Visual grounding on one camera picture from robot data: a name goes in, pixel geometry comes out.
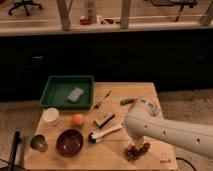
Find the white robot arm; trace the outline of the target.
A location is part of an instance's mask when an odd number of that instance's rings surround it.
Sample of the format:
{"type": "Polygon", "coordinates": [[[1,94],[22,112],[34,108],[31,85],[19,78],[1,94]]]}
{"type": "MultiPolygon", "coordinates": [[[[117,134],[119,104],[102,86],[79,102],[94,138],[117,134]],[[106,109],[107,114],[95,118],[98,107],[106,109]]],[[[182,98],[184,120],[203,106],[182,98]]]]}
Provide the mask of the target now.
{"type": "Polygon", "coordinates": [[[159,112],[152,100],[137,99],[124,119],[128,135],[135,140],[148,136],[213,158],[213,126],[164,119],[159,112]]]}

